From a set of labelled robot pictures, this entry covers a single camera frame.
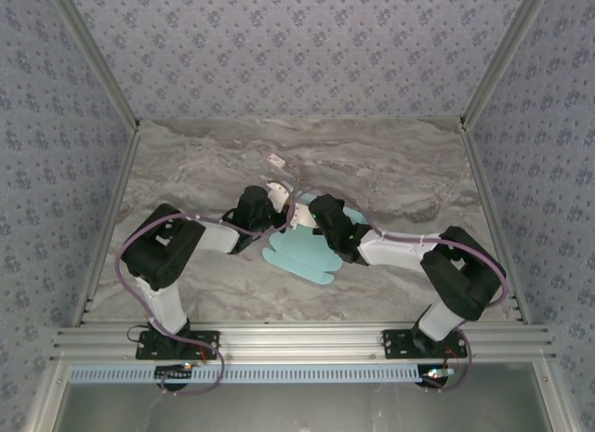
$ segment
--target light blue cloth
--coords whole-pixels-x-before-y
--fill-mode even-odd
[[[306,194],[301,202],[309,203],[314,198],[315,195]],[[365,222],[359,212],[348,208],[343,212],[354,223]],[[285,233],[277,232],[270,238],[273,249],[264,248],[262,256],[275,267],[319,285],[327,285],[335,278],[330,272],[339,270],[343,260],[331,251],[323,235],[314,235],[312,231],[312,228],[299,225],[295,229],[287,229]]]

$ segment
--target floral wallpaper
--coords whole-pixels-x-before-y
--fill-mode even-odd
[[[520,0],[75,0],[139,119],[458,115]]]
[[[0,430],[72,320],[128,134],[50,0],[0,0]]]
[[[548,0],[473,129],[536,322],[595,431],[595,0]]]

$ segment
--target marble surface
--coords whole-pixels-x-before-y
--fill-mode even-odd
[[[455,119],[146,122],[90,320],[138,320],[115,279],[114,252],[160,203],[221,216],[248,185],[283,179],[347,192],[385,229],[441,232],[457,224],[493,251]],[[285,168],[269,164],[276,153]],[[192,320],[414,321],[436,300],[425,275],[344,264],[319,286],[268,264],[266,241],[240,255],[197,251],[179,280]],[[483,318],[502,320],[508,309]]]

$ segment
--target patterned wallpaper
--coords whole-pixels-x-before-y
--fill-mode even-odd
[[[139,119],[457,115],[520,0],[75,0]]]
[[[72,320],[128,135],[50,0],[0,0],[0,430]]]
[[[548,0],[474,135],[536,322],[595,431],[595,0]]]

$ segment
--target gray marble tabletop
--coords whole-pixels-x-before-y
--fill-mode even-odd
[[[246,186],[269,179],[342,190],[386,230],[427,234],[458,225],[494,250],[454,119],[145,122],[139,136],[88,320],[143,318],[115,279],[113,257],[157,205],[221,216]],[[286,166],[268,163],[270,153]],[[265,246],[261,240],[240,255],[195,252],[179,279],[191,320],[414,321],[437,299],[424,275],[402,268],[344,264],[332,283],[317,285],[267,263]],[[511,318],[508,306],[483,315]]]

